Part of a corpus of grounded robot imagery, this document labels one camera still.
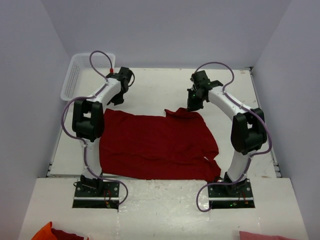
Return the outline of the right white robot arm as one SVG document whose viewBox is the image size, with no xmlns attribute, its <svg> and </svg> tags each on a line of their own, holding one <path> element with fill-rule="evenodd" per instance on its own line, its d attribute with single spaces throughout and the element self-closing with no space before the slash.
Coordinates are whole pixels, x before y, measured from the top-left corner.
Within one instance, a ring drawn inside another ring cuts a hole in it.
<svg viewBox="0 0 320 240">
<path fill-rule="evenodd" d="M 241 182 L 246 181 L 253 156 L 267 141 L 264 112 L 260 108 L 250 108 L 226 92 L 226 87 L 218 80 L 211 81 L 204 70 L 191 75 L 187 110 L 200 110 L 204 102 L 217 106 L 231 121 L 230 141 L 234 148 L 233 158 L 222 182 L 223 191 L 233 197 L 241 191 Z"/>
</svg>

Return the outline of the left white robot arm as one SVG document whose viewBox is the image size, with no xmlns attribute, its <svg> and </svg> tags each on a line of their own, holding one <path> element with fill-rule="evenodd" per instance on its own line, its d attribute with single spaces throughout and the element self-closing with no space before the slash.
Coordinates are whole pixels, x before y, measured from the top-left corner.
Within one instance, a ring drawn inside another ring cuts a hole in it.
<svg viewBox="0 0 320 240">
<path fill-rule="evenodd" d="M 102 167 L 99 144 L 105 130 L 104 113 L 107 105 L 115 106 L 124 102 L 124 94 L 129 90 L 130 80 L 135 79 L 133 71 L 121 67 L 119 72 L 110 72 L 106 82 L 87 97 L 77 97 L 73 104 L 72 130 L 82 141 L 83 171 L 80 183 L 88 193 L 97 197 L 103 193 Z"/>
</svg>

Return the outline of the red t shirt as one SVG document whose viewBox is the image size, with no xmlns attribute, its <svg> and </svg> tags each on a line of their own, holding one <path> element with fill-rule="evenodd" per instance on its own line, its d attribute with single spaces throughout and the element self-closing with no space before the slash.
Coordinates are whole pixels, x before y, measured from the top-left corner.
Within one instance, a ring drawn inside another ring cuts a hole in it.
<svg viewBox="0 0 320 240">
<path fill-rule="evenodd" d="M 185 108 L 165 116 L 107 109 L 99 141 L 103 173 L 141 180 L 213 181 L 221 174 L 216 140 L 203 117 Z"/>
</svg>

